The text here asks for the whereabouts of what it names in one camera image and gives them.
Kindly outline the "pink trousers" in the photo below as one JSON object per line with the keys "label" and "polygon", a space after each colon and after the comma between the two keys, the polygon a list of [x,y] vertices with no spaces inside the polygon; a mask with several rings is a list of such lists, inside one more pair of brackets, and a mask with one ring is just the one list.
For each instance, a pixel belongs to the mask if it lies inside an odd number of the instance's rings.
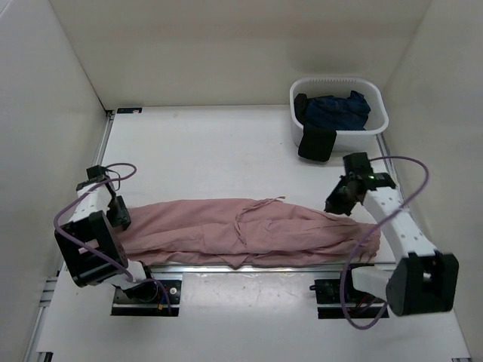
{"label": "pink trousers", "polygon": [[129,259],[147,265],[305,267],[371,257],[380,231],[369,223],[288,204],[280,198],[177,200],[134,207],[117,233]]}

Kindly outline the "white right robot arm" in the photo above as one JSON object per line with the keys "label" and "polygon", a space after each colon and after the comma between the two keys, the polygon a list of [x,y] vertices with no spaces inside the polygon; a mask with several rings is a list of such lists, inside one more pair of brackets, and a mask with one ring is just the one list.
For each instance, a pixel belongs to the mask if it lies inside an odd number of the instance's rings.
{"label": "white right robot arm", "polygon": [[[398,317],[449,312],[454,307],[459,262],[454,254],[438,250],[421,232],[391,176],[350,171],[341,176],[325,209],[349,215],[356,204],[372,215],[376,225],[361,237],[343,267],[341,302],[354,302],[369,293]],[[396,262],[393,271],[351,264],[363,242],[376,231],[389,243]]]}

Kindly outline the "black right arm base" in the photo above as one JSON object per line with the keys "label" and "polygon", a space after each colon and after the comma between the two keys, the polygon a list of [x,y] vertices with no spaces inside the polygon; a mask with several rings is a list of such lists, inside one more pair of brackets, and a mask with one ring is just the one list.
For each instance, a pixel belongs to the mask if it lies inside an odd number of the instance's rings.
{"label": "black right arm base", "polygon": [[[345,315],[340,304],[340,280],[317,279],[309,287],[315,294],[318,319],[344,319]],[[383,300],[356,290],[351,282],[345,284],[345,301],[349,316],[352,319],[372,319],[383,307]]]}

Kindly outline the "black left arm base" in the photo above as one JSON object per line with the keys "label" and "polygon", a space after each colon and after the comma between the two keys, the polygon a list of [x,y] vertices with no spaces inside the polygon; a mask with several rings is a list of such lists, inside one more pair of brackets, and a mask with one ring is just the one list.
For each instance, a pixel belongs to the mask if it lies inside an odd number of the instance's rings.
{"label": "black left arm base", "polygon": [[175,318],[180,312],[183,279],[181,275],[159,275],[167,295],[153,282],[129,290],[115,289],[111,315],[123,317]]}

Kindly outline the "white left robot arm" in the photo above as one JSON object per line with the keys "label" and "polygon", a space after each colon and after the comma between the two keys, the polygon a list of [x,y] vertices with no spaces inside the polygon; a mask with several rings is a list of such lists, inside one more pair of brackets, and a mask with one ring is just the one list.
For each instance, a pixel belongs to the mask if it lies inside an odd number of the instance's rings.
{"label": "white left robot arm", "polygon": [[149,268],[129,260],[116,234],[131,218],[122,197],[106,178],[76,188],[78,199],[54,217],[54,237],[78,287],[111,284],[129,299],[150,302],[162,289]]}

